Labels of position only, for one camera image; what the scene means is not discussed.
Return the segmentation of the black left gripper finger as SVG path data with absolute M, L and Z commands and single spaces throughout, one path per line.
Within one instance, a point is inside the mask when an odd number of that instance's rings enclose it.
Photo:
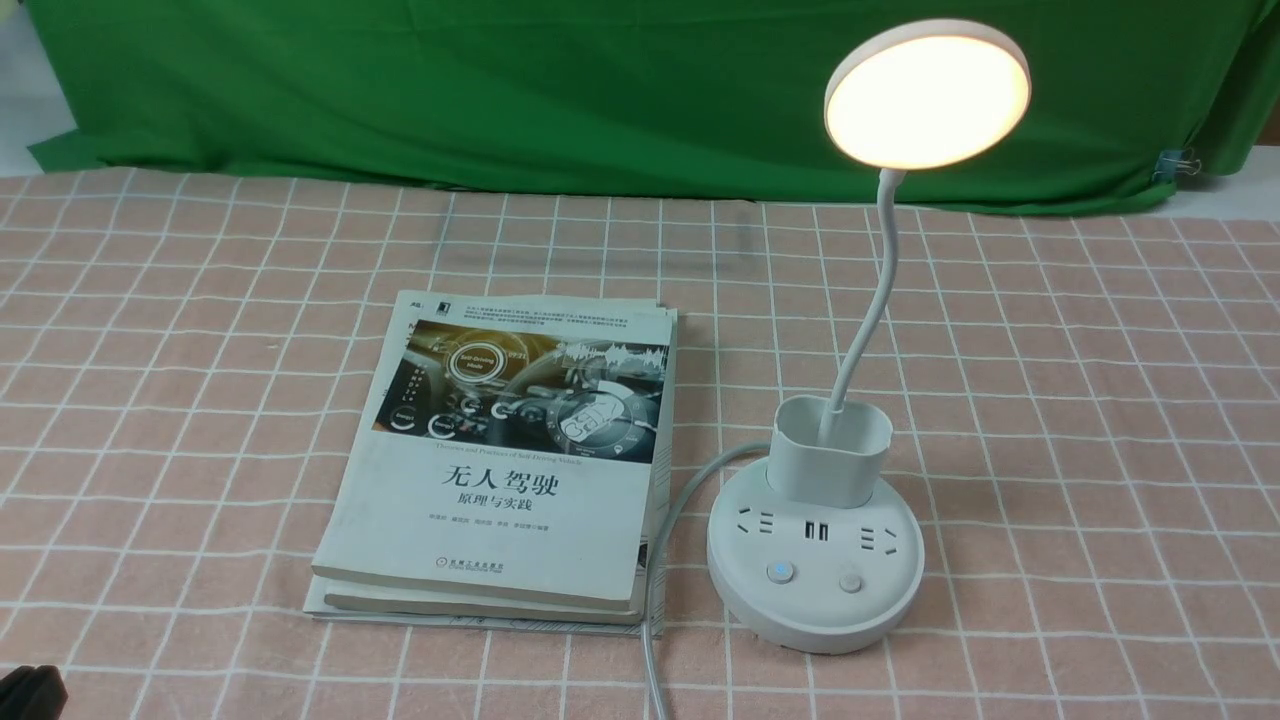
M 56 666 L 23 665 L 1 679 L 1 720 L 58 720 L 68 701 L 68 691 Z

